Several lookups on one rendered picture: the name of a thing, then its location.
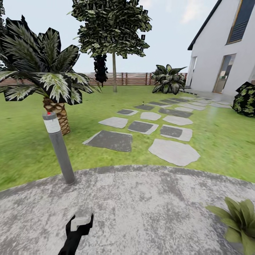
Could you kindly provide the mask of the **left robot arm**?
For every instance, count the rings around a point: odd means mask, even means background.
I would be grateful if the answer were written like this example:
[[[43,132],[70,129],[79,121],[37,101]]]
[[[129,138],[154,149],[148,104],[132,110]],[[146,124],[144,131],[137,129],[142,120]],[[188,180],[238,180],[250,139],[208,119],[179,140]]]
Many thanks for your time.
[[[70,219],[66,226],[67,239],[58,255],[75,255],[80,239],[88,235],[93,225],[94,214],[87,217],[76,218],[75,215]]]

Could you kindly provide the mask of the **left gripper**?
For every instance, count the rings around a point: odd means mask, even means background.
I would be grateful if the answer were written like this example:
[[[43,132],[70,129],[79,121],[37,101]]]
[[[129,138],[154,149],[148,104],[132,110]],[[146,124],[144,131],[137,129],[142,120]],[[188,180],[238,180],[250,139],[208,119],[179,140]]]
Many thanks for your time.
[[[70,219],[70,221],[67,223],[67,226],[66,226],[66,235],[67,235],[66,241],[74,240],[77,244],[79,244],[81,237],[89,234],[89,231],[93,225],[93,217],[94,217],[94,214],[91,215],[91,220],[90,220],[89,224],[80,225],[79,228],[77,229],[77,231],[71,231],[70,224],[71,224],[71,221],[75,218],[75,215],[74,215]]]

